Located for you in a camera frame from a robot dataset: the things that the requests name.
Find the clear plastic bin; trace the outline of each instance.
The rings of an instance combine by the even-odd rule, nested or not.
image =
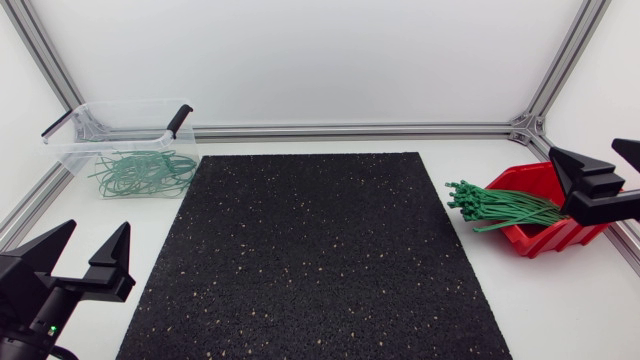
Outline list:
[[[93,163],[88,177],[103,198],[180,198],[200,161],[191,111],[184,100],[87,103],[53,123],[42,140],[76,176]]]

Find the aluminum frame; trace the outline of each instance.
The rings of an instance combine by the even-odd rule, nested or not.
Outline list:
[[[70,110],[84,102],[57,55],[29,0],[0,0],[52,90]],[[196,127],[198,143],[242,141],[323,141],[392,139],[510,139],[548,160],[553,143],[545,136],[545,117],[578,62],[611,0],[584,0],[549,70],[522,115],[503,123],[364,124],[331,126]],[[71,181],[55,165],[0,223],[0,251],[16,247]],[[605,234],[640,275],[640,231],[630,221]]]

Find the red storage bin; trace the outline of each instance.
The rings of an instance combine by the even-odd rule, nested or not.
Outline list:
[[[514,166],[495,179],[487,189],[525,191],[546,197],[558,206],[564,203],[564,193],[550,162]],[[562,251],[573,244],[587,245],[609,224],[581,226],[573,219],[542,225],[513,225],[501,228],[518,254],[533,259],[543,251]]]

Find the white backdrop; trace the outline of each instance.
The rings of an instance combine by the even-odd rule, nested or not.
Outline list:
[[[64,108],[0,9],[0,221],[54,164],[36,149],[40,134]]]
[[[640,188],[638,174],[613,149],[614,138],[640,140],[640,1],[613,0],[548,114],[558,146],[609,161]]]
[[[186,97],[197,125],[506,122],[581,0],[33,0],[87,101]]]

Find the bundle of cable ties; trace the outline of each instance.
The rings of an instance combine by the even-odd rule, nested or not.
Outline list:
[[[475,232],[484,232],[516,224],[538,224],[551,226],[557,221],[568,218],[560,214],[560,208],[549,199],[515,190],[483,189],[462,180],[458,183],[446,183],[455,189],[449,193],[453,197],[447,205],[462,208],[460,213],[465,221],[499,221],[494,225],[474,228]]]
[[[185,191],[196,171],[195,160],[175,151],[120,151],[96,162],[100,193],[105,198],[121,196],[175,197]]]

